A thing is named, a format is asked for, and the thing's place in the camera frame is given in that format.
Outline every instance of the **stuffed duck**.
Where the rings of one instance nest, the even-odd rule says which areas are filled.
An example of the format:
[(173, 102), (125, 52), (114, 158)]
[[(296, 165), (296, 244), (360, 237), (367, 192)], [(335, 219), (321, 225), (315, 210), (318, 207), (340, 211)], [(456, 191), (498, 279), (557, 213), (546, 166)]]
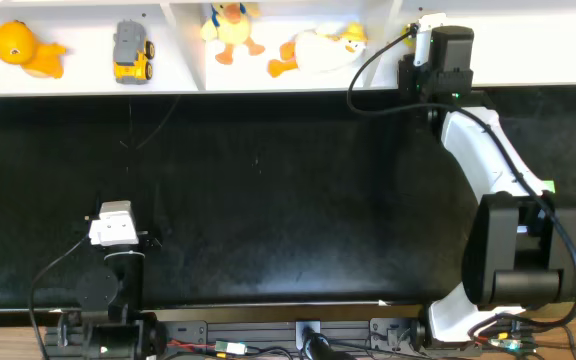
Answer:
[(255, 44), (250, 38), (251, 25), (248, 15), (259, 17), (257, 4), (251, 3), (213, 3), (212, 17), (201, 28), (201, 37), (205, 41), (219, 38), (226, 48), (215, 59), (224, 65), (232, 64), (235, 46), (244, 44), (252, 56), (263, 53), (266, 48)]
[(42, 44), (26, 24), (11, 21), (0, 26), (0, 59), (21, 65), (34, 77), (59, 79), (64, 74), (59, 57), (66, 48), (57, 44)]
[(281, 60), (268, 63), (268, 73), (276, 78), (285, 71), (299, 69), (308, 73), (335, 70), (357, 60), (368, 39), (363, 27), (351, 23), (339, 36), (330, 35), (326, 24), (315, 31), (299, 33), (295, 41), (279, 49)]

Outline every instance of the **orange fish toy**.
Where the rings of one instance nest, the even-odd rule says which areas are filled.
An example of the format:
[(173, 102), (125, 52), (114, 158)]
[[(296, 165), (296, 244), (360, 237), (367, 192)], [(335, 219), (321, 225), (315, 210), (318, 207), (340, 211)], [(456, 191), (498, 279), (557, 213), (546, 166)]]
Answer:
[(0, 26), (0, 59), (8, 64), (21, 65), (35, 77), (61, 78), (64, 68), (60, 56), (66, 48), (58, 44), (42, 44), (26, 24), (11, 21)]

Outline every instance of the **toy truck wheel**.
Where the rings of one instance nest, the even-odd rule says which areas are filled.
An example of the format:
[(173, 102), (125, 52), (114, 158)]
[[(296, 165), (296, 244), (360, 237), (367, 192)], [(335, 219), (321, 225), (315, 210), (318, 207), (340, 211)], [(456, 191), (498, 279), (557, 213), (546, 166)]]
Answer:
[(152, 64), (149, 62), (146, 63), (146, 80), (152, 79)]
[(146, 57), (148, 60), (152, 60), (155, 57), (155, 44), (150, 41), (146, 41)]

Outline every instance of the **yellow toy truck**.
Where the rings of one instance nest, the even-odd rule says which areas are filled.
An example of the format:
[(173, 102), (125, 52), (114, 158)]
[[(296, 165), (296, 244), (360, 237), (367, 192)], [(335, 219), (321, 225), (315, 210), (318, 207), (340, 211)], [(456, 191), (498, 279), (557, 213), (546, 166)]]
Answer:
[(152, 78), (152, 64), (148, 60), (155, 57), (155, 44), (148, 41), (146, 29), (134, 21), (117, 24), (113, 36), (115, 49), (113, 62), (115, 78), (120, 84), (145, 84)]

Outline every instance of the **black mat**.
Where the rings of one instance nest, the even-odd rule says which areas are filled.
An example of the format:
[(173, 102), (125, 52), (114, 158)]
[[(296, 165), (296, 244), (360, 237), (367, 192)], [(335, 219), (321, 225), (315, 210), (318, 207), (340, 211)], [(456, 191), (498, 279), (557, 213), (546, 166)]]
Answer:
[[(576, 87), (491, 97), (528, 166), (576, 196)], [(476, 202), (422, 122), (361, 121), (341, 93), (184, 96), (141, 150), (120, 143), (130, 129), (143, 139), (173, 100), (0, 99), (0, 309), (25, 307), (32, 275), (78, 240), (96, 196), (133, 200), (140, 219), (156, 188), (173, 235), (146, 260), (149, 308), (420, 302), (460, 281)], [(79, 275), (101, 262), (78, 250), (38, 306), (74, 305)]]

